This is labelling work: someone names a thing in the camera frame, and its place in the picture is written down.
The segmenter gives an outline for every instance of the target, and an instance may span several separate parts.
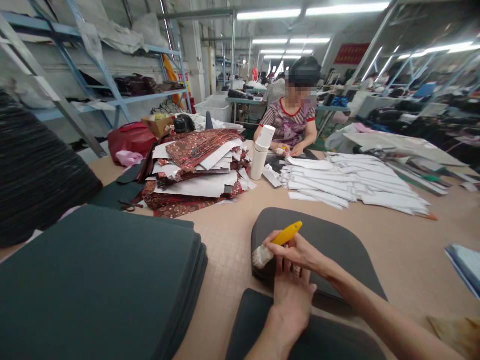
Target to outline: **fluorescent light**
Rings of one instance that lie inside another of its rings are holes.
[[[298,9],[276,10],[276,11],[255,11],[255,12],[239,12],[236,16],[237,20],[260,20],[260,19],[285,19],[296,18],[302,11]]]
[[[329,41],[330,41],[329,37],[310,37],[310,38],[290,39],[290,44],[326,44]]]
[[[393,52],[394,54],[400,49],[400,45],[398,45],[395,49],[395,51]],[[380,71],[380,73],[378,74],[378,77],[376,78],[376,81],[375,82],[378,82],[380,80],[380,78],[382,77],[382,75],[384,74],[385,70],[387,70],[387,68],[389,67],[389,64],[390,62],[393,60],[393,56],[390,56],[390,58],[388,59],[388,61],[386,62],[385,66],[383,67],[383,69]]]
[[[480,45],[456,47],[456,48],[450,50],[449,52],[447,52],[447,54],[455,54],[455,53],[461,53],[461,52],[464,52],[464,51],[472,51],[472,50],[478,50],[478,49],[480,49]]]
[[[417,53],[414,53],[411,58],[414,59],[414,58],[421,58],[422,56],[425,56],[427,55],[428,52],[426,51],[423,51],[423,52],[417,52]]]
[[[389,2],[374,2],[356,5],[312,7],[306,10],[306,16],[376,13],[388,8],[389,4]]]
[[[381,48],[378,49],[375,57],[373,58],[373,61],[371,62],[370,66],[368,67],[367,71],[365,72],[365,75],[363,75],[362,79],[361,79],[361,82],[363,83],[365,81],[365,79],[367,78],[367,75],[369,74],[370,70],[372,70],[372,67],[374,66],[375,62],[377,61],[379,55],[380,55],[380,52],[382,51],[384,47],[382,46]]]
[[[260,54],[283,54],[285,50],[262,50]]]
[[[473,43],[474,43],[473,41],[469,41],[469,42],[461,42],[461,43],[457,43],[457,44],[453,44],[453,45],[429,47],[427,50],[425,50],[425,53],[430,54],[430,53],[436,53],[436,52],[440,52],[440,51],[461,49],[461,48],[469,47]]]
[[[284,72],[284,62],[282,61],[280,63],[280,66],[278,67],[278,70],[276,71],[276,73],[274,75],[277,78],[280,75],[280,73],[283,73],[283,72]]]
[[[254,39],[252,44],[286,44],[288,39]]]
[[[313,52],[314,52],[313,50],[287,50],[286,51],[287,54],[305,54],[305,55],[311,54]]]

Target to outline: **dark green fabric panel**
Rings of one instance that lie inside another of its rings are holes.
[[[121,210],[125,206],[119,201],[131,203],[145,187],[144,183],[134,181],[142,170],[143,163],[142,161],[141,164],[132,166],[116,181],[105,186],[88,203],[117,210]]]
[[[201,239],[158,220],[86,206],[0,265],[0,359],[151,359],[168,345]]]
[[[365,246],[354,233],[333,222],[298,211],[268,207],[260,213],[251,231],[252,253],[262,245],[272,231],[283,230],[298,221],[303,222],[299,233],[310,244],[325,256],[336,261],[378,296],[388,300]],[[272,284],[276,267],[277,259],[275,258],[261,270],[252,264],[251,273],[254,277]],[[311,282],[318,286],[318,294],[344,301],[339,292],[318,274],[311,275]]]
[[[267,321],[271,297],[247,289],[238,308],[226,360],[243,360],[257,342]],[[385,360],[385,355],[364,331],[323,317],[312,316],[308,328],[293,347],[289,360]]]
[[[173,338],[168,346],[168,353],[165,356],[165,359],[167,360],[173,359],[187,334],[187,330],[189,329],[190,322],[194,316],[197,301],[200,296],[200,290],[202,289],[202,283],[204,282],[208,262],[207,247],[205,244],[201,244],[200,255],[195,266],[195,275],[192,279],[187,295],[187,303],[185,304],[181,318],[178,321],[177,328],[173,334]]]

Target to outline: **stack of dark green fabric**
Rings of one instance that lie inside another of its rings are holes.
[[[208,258],[189,221],[85,206],[0,264],[0,359],[172,359]]]

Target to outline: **red bag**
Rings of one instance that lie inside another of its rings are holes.
[[[131,151],[132,153],[140,153],[145,158],[153,143],[157,142],[157,138],[148,129],[147,125],[142,122],[132,122],[123,125],[118,130],[114,130],[108,134],[108,149],[111,158],[118,163],[117,153],[122,150]]]

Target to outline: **striped shirt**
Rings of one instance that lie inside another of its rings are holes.
[[[290,121],[295,124],[303,124],[305,115],[304,111],[307,111],[306,121],[312,122],[315,121],[315,108],[314,107],[301,107],[298,111],[294,114],[289,114],[285,111],[282,102],[280,101],[280,111],[283,112],[284,116],[290,118]],[[285,132],[284,132],[284,119],[279,114],[277,110],[276,104],[272,104],[268,107],[263,115],[263,118],[260,121],[260,126],[270,125],[275,128],[275,134],[273,135],[274,139],[283,140]]]
[[[269,85],[266,88],[266,93],[263,95],[263,101],[267,105],[276,103],[278,100],[285,96],[285,80],[279,79],[277,82]]]

